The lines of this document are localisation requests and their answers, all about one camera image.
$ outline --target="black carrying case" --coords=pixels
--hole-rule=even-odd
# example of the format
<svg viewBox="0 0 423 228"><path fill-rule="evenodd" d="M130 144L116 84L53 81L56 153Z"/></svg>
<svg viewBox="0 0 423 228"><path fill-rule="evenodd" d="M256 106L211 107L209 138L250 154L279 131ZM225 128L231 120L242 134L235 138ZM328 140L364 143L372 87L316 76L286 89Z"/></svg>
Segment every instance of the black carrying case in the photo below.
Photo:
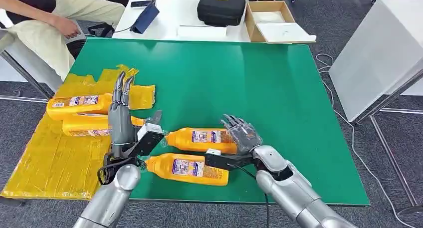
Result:
<svg viewBox="0 0 423 228"><path fill-rule="evenodd" d="M245 10L245 0L200 0L197 6L199 20L206 25L237 26Z"/></svg>

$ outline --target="bottle label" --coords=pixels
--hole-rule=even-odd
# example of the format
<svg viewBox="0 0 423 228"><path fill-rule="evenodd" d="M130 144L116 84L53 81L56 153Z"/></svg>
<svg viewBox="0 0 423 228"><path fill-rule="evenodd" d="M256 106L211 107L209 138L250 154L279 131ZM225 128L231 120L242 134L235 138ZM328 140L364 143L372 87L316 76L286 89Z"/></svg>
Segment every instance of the bottle label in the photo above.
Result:
<svg viewBox="0 0 423 228"><path fill-rule="evenodd" d="M218 168L206 166L204 162L174 159L172 174L220 179L222 178L223 171Z"/></svg>
<svg viewBox="0 0 423 228"><path fill-rule="evenodd" d="M231 139L227 131L193 131L192 142L229 143Z"/></svg>
<svg viewBox="0 0 423 228"><path fill-rule="evenodd" d="M93 105L98 103L98 96L71 97L69 106Z"/></svg>
<svg viewBox="0 0 423 228"><path fill-rule="evenodd" d="M73 137L97 137L97 136L109 136L109 129L105 130L85 130L85 131L69 131L70 135Z"/></svg>
<svg viewBox="0 0 423 228"><path fill-rule="evenodd" d="M52 107L67 107L78 105L93 105L98 103L98 96L80 96L56 98Z"/></svg>

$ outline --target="yellow bottle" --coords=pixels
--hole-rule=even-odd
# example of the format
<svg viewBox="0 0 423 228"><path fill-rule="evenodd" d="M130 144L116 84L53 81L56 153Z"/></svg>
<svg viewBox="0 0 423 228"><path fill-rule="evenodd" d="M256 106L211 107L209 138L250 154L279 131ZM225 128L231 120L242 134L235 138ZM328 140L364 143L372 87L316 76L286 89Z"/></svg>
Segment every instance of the yellow bottle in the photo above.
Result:
<svg viewBox="0 0 423 228"><path fill-rule="evenodd" d="M64 120L72 113L107 114L112 94L95 96L52 98L47 104L47 114L56 121Z"/></svg>
<svg viewBox="0 0 423 228"><path fill-rule="evenodd" d="M146 160L147 171L163 179L211 186L226 186L229 171L206 166L204 157L165 153Z"/></svg>
<svg viewBox="0 0 423 228"><path fill-rule="evenodd" d="M131 117L133 125L142 126L144 120ZM107 115L76 113L71 114L62 124L63 133L72 137L109 136Z"/></svg>
<svg viewBox="0 0 423 228"><path fill-rule="evenodd" d="M166 136L168 145L183 151L206 152L209 148L236 153L236 144L226 129L182 128Z"/></svg>

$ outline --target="green table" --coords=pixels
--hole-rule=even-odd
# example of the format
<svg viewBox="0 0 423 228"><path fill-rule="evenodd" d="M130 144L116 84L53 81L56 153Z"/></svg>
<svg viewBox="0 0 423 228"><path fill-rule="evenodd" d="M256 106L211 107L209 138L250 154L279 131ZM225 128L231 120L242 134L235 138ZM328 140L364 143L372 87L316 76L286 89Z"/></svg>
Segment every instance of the green table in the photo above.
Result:
<svg viewBox="0 0 423 228"><path fill-rule="evenodd" d="M135 67L137 85L156 85L153 109L162 127L222 127L223 113L251 122L290 160L329 204L368 205L313 57L307 45L89 39L71 73L92 74L117 64ZM152 156L183 153L158 145ZM255 172L253 166L247 167ZM263 203L256 181L232 171L225 187L165 180L142 173L132 199Z"/></svg>

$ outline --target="white cable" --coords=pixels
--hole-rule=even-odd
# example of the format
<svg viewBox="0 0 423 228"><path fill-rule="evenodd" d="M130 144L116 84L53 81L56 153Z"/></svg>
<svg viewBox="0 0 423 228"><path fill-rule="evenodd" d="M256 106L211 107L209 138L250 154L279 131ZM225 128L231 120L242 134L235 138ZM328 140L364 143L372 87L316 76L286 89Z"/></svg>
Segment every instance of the white cable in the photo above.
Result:
<svg viewBox="0 0 423 228"><path fill-rule="evenodd" d="M319 58L318 58L318 56L326 56L326 57L328 57L328 58L330 58L331 59L331 65L329 65L329 64L327 64L327 63L325 63L325 62L323 62L322 60L320 60ZM320 70L322 70L322 69L324 69L324 68L330 68L331 66L332 66L332 64L333 64L333 57L332 56L330 56L330 55L327 55L327 54L324 54L324 53L319 53L318 55L316 55L316 60L317 61L319 61L319 62L321 62L321 63L323 63L325 66L324 67L321 67L321 68L319 68L318 69L318 71L319 71L319 73L325 73L325 72L327 72L327 73L329 73L329 70L327 70L327 71L320 71ZM328 85L323 81L323 79L322 79L322 82L323 82L323 84L325 85L325 87L326 87L326 89L328 89L329 90L329 92L330 92L330 95L331 95L331 103L332 103L332 108L333 108L333 104L334 104L334 100L333 100L333 92L332 92L332 90L328 87ZM367 169L367 171L370 173L370 175L372 175L372 177L373 178L375 178L375 180L378 182L378 184L379 184L379 186L381 187L381 189L382 189L382 192L383 192L383 194L385 195L385 197L386 197L386 199L388 200L388 202L389 202L389 204L391 205L391 208L392 208L392 211L394 212L394 216L395 216L395 218L401 223L401 224L403 224L403 225L405 225L405 226L407 226L407 227L410 227L410 228L416 228L416 227L414 227L414 226L412 226L412 225L409 225L409 224L407 224L407 223L405 223L404 221L402 221L399 217L398 217L398 215L397 215L397 212L395 211L395 207L394 207L394 204L392 203L392 201L391 201L391 199L388 197L388 194L386 194L386 192L385 192L385 189L383 188L383 186L382 186L382 183L381 183L381 181L375 176L375 174L373 174L373 172L372 171L370 171L370 168L366 165L366 163L363 161L363 159L360 157L360 155L358 155L358 153L356 152L356 150L355 150L355 148L354 148L354 132L355 132L355 128L354 128L354 126L351 124L351 123L349 123L348 121L347 121L347 119L345 119L338 111L336 111L335 110L335 108L333 108L333 111L339 116L339 117L341 117L342 118L342 120L344 120L351 128L352 128L352 135L351 135L351 149L353 150L353 152L354 152L354 154L358 157L358 159L361 161L361 163L364 165L364 167Z"/></svg>

